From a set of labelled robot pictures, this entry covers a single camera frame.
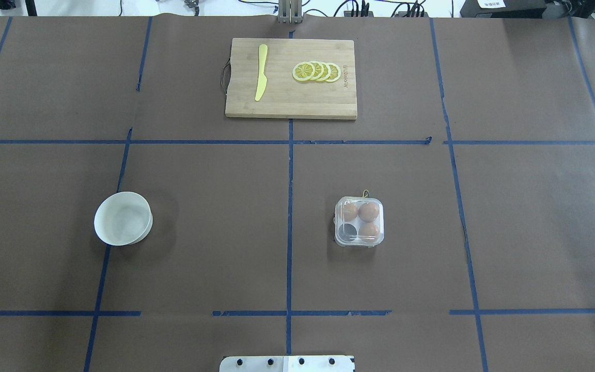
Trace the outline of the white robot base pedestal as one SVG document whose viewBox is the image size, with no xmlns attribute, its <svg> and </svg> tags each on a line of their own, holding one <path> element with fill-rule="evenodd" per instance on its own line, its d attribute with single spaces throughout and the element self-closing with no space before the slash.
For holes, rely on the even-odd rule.
<svg viewBox="0 0 595 372">
<path fill-rule="evenodd" d="M 349 355 L 263 355 L 223 358 L 220 371 L 355 371 Z"/>
</svg>

